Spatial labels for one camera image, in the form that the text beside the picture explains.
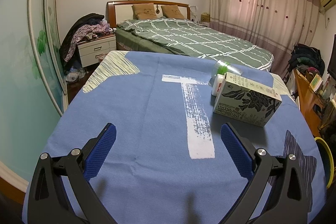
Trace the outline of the white nightstand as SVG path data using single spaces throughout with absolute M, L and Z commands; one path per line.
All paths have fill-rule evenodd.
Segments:
M 99 57 L 116 50 L 116 35 L 109 34 L 78 44 L 82 67 L 99 63 Z

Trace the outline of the blue patterned table cloth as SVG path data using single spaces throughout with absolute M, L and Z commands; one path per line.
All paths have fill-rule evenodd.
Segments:
M 282 97 L 270 121 L 256 127 L 213 112 L 213 61 L 150 52 L 128 52 L 123 59 L 138 73 L 110 76 L 78 92 L 44 147 L 63 156 L 107 123 L 116 126 L 116 141 L 90 183 L 118 223 L 218 223 L 247 183 L 221 140 L 227 122 L 274 156 L 284 155 L 286 141 L 292 141 L 309 171 L 308 218 L 322 209 L 321 156 L 280 77 L 241 67 L 244 77 Z

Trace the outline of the wooden desk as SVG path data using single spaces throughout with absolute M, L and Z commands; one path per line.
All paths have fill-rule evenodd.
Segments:
M 319 100 L 318 95 L 309 88 L 307 79 L 297 71 L 293 70 L 295 77 L 295 84 L 298 91 L 299 108 L 309 126 L 314 137 L 321 137 L 319 132 L 319 125 L 321 118 L 314 112 L 313 106 L 316 104 L 323 107 L 323 103 Z

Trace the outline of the small bottle with green cap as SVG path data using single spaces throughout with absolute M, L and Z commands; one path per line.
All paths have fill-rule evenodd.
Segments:
M 222 60 L 216 62 L 211 72 L 211 79 L 210 79 L 210 84 L 213 87 L 211 94 L 213 96 L 217 96 L 218 92 L 221 89 L 224 76 L 228 72 L 239 76 L 242 75 L 242 71 L 237 67 L 233 66 L 232 64 Z

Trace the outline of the pile of clothes on nightstand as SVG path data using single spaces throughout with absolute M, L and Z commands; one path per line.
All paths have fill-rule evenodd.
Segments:
M 89 33 L 103 34 L 106 32 L 106 24 L 103 19 L 104 15 L 90 13 L 75 22 L 66 34 L 59 50 L 61 60 L 64 63 L 70 61 L 78 43 Z

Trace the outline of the left brown pillow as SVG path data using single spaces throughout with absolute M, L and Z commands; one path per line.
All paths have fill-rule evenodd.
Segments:
M 140 3 L 132 5 L 133 14 L 136 19 L 157 19 L 153 3 Z

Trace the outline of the sliding wardrobe door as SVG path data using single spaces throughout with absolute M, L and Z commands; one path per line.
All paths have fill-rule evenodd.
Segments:
M 1 0 L 1 162 L 24 180 L 63 114 L 55 0 Z

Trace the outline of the green checkered bed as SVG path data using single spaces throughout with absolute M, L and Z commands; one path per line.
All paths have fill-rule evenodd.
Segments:
M 246 40 L 187 19 L 125 20 L 116 29 L 116 43 L 126 51 L 156 52 L 226 61 L 270 71 L 274 57 Z

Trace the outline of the wooden headboard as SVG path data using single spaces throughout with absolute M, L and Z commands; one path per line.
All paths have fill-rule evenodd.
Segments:
M 127 17 L 124 20 L 117 21 L 116 6 L 130 5 L 132 8 L 132 18 Z M 106 3 L 106 13 L 108 23 L 111 28 L 116 28 L 118 23 L 122 23 L 128 19 L 157 19 L 158 14 L 168 18 L 175 19 L 191 19 L 190 7 L 188 4 L 165 1 L 147 1 L 147 0 L 127 0 L 127 1 L 113 1 Z

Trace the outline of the yellow rimmed trash bin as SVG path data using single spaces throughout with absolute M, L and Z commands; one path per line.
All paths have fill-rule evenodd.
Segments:
M 321 155 L 323 168 L 325 171 L 326 188 L 329 189 L 334 180 L 334 159 L 327 143 L 321 137 L 314 138 Z

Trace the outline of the brown pillow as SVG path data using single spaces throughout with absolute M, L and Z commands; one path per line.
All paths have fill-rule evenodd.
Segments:
M 162 5 L 162 14 L 166 18 L 171 19 L 185 19 L 177 5 Z
M 132 5 L 133 14 L 136 19 L 157 19 L 153 3 L 140 3 Z

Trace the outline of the floral tea box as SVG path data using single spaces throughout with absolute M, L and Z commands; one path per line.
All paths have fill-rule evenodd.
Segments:
M 264 127 L 282 99 L 273 88 L 227 72 L 218 91 L 213 112 Z

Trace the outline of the dark clothes pile on desk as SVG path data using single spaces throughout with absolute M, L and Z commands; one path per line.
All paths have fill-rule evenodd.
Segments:
M 320 76 L 323 76 L 325 71 L 325 63 L 322 59 L 321 52 L 315 47 L 309 47 L 305 44 L 298 43 L 294 46 L 291 52 L 291 57 L 288 61 L 287 71 L 290 73 L 294 68 L 300 65 L 306 65 L 317 69 Z

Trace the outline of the red bin by nightstand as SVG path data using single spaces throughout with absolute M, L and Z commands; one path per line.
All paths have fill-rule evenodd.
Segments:
M 101 62 L 105 59 L 106 56 L 107 56 L 107 54 L 105 53 L 105 54 L 97 55 L 97 56 L 95 56 L 95 57 L 96 57 L 96 60 L 97 60 L 99 63 L 101 63 Z

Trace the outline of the pink striped curtain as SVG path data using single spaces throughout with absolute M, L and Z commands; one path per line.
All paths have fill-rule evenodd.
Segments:
M 294 46 L 311 45 L 320 4 L 320 0 L 210 0 L 210 26 L 272 53 L 271 71 L 284 76 Z

